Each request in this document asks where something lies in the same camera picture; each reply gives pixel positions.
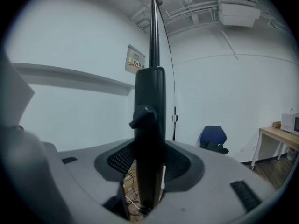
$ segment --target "wall-mounted air conditioner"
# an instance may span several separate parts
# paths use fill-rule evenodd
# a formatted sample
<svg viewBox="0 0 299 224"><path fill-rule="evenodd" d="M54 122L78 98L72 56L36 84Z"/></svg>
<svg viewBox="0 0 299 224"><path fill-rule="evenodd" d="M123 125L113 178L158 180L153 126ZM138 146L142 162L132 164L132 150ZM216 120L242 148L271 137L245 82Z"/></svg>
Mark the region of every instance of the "wall-mounted air conditioner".
<svg viewBox="0 0 299 224"><path fill-rule="evenodd" d="M223 25L253 27L261 11L257 0L217 0L219 20Z"/></svg>

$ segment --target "ceiling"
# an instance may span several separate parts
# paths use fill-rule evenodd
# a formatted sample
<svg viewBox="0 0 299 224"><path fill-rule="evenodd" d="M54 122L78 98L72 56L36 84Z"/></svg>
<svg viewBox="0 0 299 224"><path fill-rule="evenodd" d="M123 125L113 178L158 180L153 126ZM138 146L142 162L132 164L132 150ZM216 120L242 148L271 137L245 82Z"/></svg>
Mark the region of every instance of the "ceiling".
<svg viewBox="0 0 299 224"><path fill-rule="evenodd" d="M144 32L150 30L150 1L151 0L98 0L106 3L123 14L133 23L137 24ZM209 11L190 11L194 6L205 8L212 6L217 8L216 0L162 0L160 11L164 19L168 35L182 30L212 22ZM258 0L257 7L261 10L260 20L268 22L271 19L272 28L292 34L283 17L280 15L270 0Z"/></svg>

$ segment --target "wire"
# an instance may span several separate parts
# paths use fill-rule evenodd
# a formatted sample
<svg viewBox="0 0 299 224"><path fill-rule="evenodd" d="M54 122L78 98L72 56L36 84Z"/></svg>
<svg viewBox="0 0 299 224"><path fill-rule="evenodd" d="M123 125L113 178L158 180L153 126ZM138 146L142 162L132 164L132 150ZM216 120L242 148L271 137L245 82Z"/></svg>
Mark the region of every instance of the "wire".
<svg viewBox="0 0 299 224"><path fill-rule="evenodd" d="M216 15L215 15L215 9L214 9L214 7L213 7L213 13L214 13L215 21L216 21Z"/></svg>
<svg viewBox="0 0 299 224"><path fill-rule="evenodd" d="M140 209L139 207L137 207L136 205L135 205L135 203L130 199L130 198L128 198L127 196L125 196L127 199L129 199L129 201L137 208L137 209Z"/></svg>
<svg viewBox="0 0 299 224"><path fill-rule="evenodd" d="M162 20L162 22L163 22L164 29L165 29L165 31L166 31L166 26L165 26L165 23L164 23L162 14L161 14L160 7L158 6L158 8L159 8L159 12L160 12L160 15L161 15L161 18L162 18L161 20ZM174 108L175 108L175 107L176 107L176 82L175 82L175 78L174 78L173 61L172 61L171 49L170 49L170 44L169 44L169 40L168 40L167 32L166 32L166 38L167 38L167 42L168 42L169 53L170 53L170 59L171 59L171 64L172 64L173 89L174 89ZM176 124L173 125L173 136L172 136L172 140L173 140L173 141L175 140L175 135L176 135Z"/></svg>
<svg viewBox="0 0 299 224"><path fill-rule="evenodd" d="M280 32L283 33L283 34L292 37L291 34L289 34L289 33L285 32L284 30L282 30L282 29L277 28L276 26L274 26L274 24L273 24L272 21L270 21L270 20L269 20L269 22L268 22L268 27L270 27L270 28L274 28L274 29L276 29L277 31L280 31Z"/></svg>
<svg viewBox="0 0 299 224"><path fill-rule="evenodd" d="M134 177L129 173L129 175L132 177L132 179L133 179L133 184L132 184L132 189L133 189L133 192L135 193L135 195L136 195L136 198L134 198L132 201L135 201L135 200L137 200L137 198L138 198L138 195L137 195L137 193L135 192L135 190L134 190L134 181L135 181L135 179L134 179Z"/></svg>
<svg viewBox="0 0 299 224"><path fill-rule="evenodd" d="M128 207L129 207L129 205L131 205L131 204L134 204L134 203L139 203L140 205L141 205L141 202L140 201L132 201L132 202L129 202L129 203L127 203L127 205L128 205ZM138 214L132 214L132 213L130 213L129 212L129 214L131 215L131 216L141 216L142 215L142 213L138 213Z"/></svg>
<svg viewBox="0 0 299 224"><path fill-rule="evenodd" d="M129 168L128 173L129 173L130 175L133 175L133 172L132 172L132 170L131 170L130 168Z"/></svg>
<svg viewBox="0 0 299 224"><path fill-rule="evenodd" d="M209 9L209 11L210 11L210 14L211 14L212 22L214 22L213 15L212 15L212 10Z"/></svg>
<svg viewBox="0 0 299 224"><path fill-rule="evenodd" d="M237 55L237 53L235 52L235 49L234 49L234 47L233 47L233 44L230 42L228 36L225 34L225 32L222 30L222 28L220 28L220 27L217 26L216 24L215 24L215 26L216 26L216 28L218 29L218 31L220 31L220 32L225 36L227 42L228 42L229 45L230 45L230 48L233 50L233 53L234 53L236 59L239 60L238 55Z"/></svg>
<svg viewBox="0 0 299 224"><path fill-rule="evenodd" d="M131 179L132 179L132 178L130 178L130 179L128 179L128 180L125 180L125 182L126 182L126 181L130 181Z"/></svg>

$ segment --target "wooden table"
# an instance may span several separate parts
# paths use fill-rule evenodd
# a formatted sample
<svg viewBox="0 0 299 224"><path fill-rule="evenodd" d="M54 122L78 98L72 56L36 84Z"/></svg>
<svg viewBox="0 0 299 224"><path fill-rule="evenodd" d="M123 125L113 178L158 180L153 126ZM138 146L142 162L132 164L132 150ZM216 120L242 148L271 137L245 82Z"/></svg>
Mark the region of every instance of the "wooden table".
<svg viewBox="0 0 299 224"><path fill-rule="evenodd" d="M288 133L281 129L276 129L274 127L260 128L259 132L260 132L260 134L259 134L259 138L258 138L258 142L257 142L257 146L256 146L256 151L254 153L254 156L253 156L253 159L251 162L251 170L254 169L254 165L258 158L258 154L260 152L261 145L262 145L262 138L264 135L267 135L267 136L280 142L277 160L280 159L283 144L286 144L287 146L299 151L299 136L297 136L295 134Z"/></svg>

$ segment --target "microwave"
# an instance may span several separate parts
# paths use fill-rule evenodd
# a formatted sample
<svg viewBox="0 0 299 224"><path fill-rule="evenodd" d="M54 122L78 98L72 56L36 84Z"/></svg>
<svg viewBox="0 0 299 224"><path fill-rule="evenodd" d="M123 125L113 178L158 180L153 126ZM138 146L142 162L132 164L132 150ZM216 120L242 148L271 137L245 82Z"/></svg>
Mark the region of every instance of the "microwave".
<svg viewBox="0 0 299 224"><path fill-rule="evenodd" d="M280 129L299 136L299 113L282 114Z"/></svg>

